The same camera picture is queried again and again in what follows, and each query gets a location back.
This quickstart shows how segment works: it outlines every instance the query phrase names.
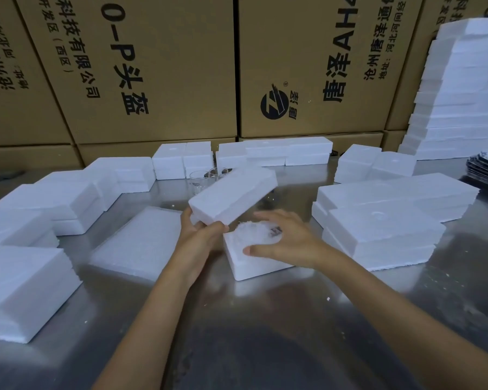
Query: hand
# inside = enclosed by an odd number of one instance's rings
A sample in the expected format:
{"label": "hand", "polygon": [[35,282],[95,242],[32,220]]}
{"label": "hand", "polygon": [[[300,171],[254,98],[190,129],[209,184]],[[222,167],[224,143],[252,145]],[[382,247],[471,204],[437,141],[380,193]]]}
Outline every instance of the hand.
{"label": "hand", "polygon": [[248,256],[269,257],[299,267],[319,269],[320,264],[332,256],[346,257],[313,235],[309,226],[294,212],[283,209],[255,212],[260,220],[276,223],[282,230],[282,238],[271,245],[252,245],[244,248]]}
{"label": "hand", "polygon": [[188,288],[201,273],[217,239],[229,230],[221,222],[211,223],[208,227],[202,222],[193,225],[190,216],[191,208],[188,207],[181,214],[181,234],[165,268],[183,276]]}

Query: circular logo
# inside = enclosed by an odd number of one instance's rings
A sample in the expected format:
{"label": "circular logo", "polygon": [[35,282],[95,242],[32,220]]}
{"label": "circular logo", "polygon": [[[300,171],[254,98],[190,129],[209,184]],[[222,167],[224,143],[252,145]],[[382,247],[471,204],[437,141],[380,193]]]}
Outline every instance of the circular logo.
{"label": "circular logo", "polygon": [[262,114],[270,120],[280,119],[289,108],[289,98],[287,94],[273,86],[268,94],[262,97],[260,110]]}

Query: stainless steel tabletop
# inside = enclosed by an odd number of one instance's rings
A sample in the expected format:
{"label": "stainless steel tabletop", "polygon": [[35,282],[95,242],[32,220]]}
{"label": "stainless steel tabletop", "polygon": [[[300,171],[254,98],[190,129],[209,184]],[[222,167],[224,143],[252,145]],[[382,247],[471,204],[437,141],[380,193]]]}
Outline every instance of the stainless steel tabletop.
{"label": "stainless steel tabletop", "polygon": [[[416,173],[460,178],[464,159],[421,161]],[[285,208],[310,221],[328,165],[274,167],[280,186],[243,214]],[[47,172],[0,183],[0,197]],[[61,238],[83,285],[27,345],[0,341],[0,390],[88,389],[147,297],[151,284],[88,264],[91,251],[148,205],[182,210],[185,180],[157,181],[123,194],[82,236]],[[446,223],[425,265],[375,275],[488,352],[488,188],[462,219]],[[164,388],[420,388],[364,317],[332,282],[290,268],[236,282],[217,250],[191,288],[166,368]]]}

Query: person's left arm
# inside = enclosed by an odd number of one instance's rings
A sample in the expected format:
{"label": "person's left arm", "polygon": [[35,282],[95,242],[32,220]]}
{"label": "person's left arm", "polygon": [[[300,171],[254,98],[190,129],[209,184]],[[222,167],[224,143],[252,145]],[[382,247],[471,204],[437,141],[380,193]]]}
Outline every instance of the person's left arm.
{"label": "person's left arm", "polygon": [[186,294],[201,273],[210,250],[227,226],[204,227],[181,215],[181,235],[148,299],[92,390],[155,389],[164,367]]}

